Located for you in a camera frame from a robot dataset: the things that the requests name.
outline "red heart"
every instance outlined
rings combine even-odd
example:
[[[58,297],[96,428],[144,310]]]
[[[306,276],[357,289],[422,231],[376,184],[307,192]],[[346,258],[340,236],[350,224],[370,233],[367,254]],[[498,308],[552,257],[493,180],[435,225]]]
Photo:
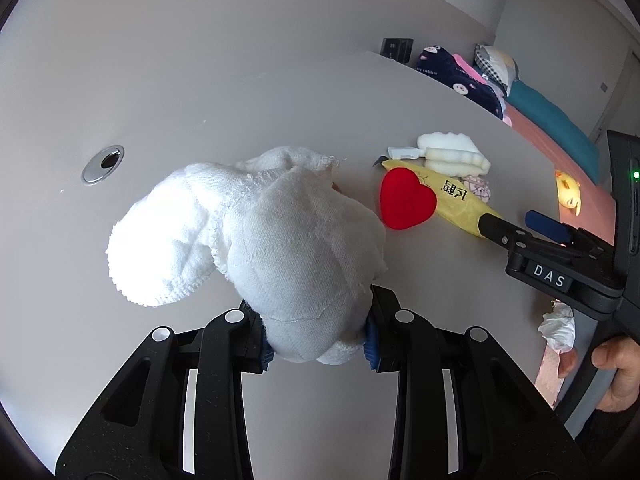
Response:
[[[407,168],[393,168],[380,186],[380,215],[387,227],[408,229],[431,218],[438,199],[433,189],[420,183]]]

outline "human hand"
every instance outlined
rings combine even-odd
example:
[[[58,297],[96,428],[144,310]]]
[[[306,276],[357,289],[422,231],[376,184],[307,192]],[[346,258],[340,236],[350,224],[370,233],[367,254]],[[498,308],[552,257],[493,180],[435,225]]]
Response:
[[[591,362],[601,370],[618,370],[596,408],[603,412],[623,412],[631,407],[640,390],[640,346],[628,336],[615,337],[592,352]],[[567,377],[577,364],[575,349],[560,354],[558,377]]]

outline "yellow plastic packaging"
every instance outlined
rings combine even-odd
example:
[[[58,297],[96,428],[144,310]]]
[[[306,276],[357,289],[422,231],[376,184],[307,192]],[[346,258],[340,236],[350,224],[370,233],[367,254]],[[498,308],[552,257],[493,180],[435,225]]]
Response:
[[[407,168],[413,171],[420,183],[433,189],[436,194],[438,199],[436,213],[468,233],[483,238],[478,230],[478,221],[484,213],[502,218],[456,178],[403,160],[389,159],[382,162],[382,165],[387,171],[393,168]]]

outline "crumpled white cloth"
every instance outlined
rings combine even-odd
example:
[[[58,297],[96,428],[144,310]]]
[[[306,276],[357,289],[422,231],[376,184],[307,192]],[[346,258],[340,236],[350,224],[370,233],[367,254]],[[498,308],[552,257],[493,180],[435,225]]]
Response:
[[[555,352],[565,353],[574,347],[575,320],[572,308],[556,300],[554,310],[550,314],[543,314],[544,321],[538,327],[546,343]]]
[[[385,228],[331,188],[335,166],[282,147],[175,171],[113,227],[110,277],[130,301],[158,306],[217,268],[260,314],[277,354],[346,362],[363,341],[369,285],[386,270]]]

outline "pink fabric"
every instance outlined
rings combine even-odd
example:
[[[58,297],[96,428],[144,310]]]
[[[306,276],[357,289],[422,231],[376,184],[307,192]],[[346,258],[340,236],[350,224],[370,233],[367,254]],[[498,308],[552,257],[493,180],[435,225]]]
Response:
[[[582,227],[613,245],[616,229],[616,203],[606,191],[596,186],[574,160],[565,153],[543,130],[529,121],[523,114],[507,104],[507,112],[513,129],[533,144],[556,167],[580,183],[582,207],[575,216],[569,209],[558,204],[560,221],[573,227]]]
[[[469,77],[472,77],[476,81],[482,83],[483,85],[486,85],[486,81],[482,79],[482,76],[478,72],[476,72],[473,67],[469,65],[469,63],[462,59],[462,56],[460,56],[460,54],[454,54],[453,59],[456,60],[456,63],[462,70],[469,74]]]

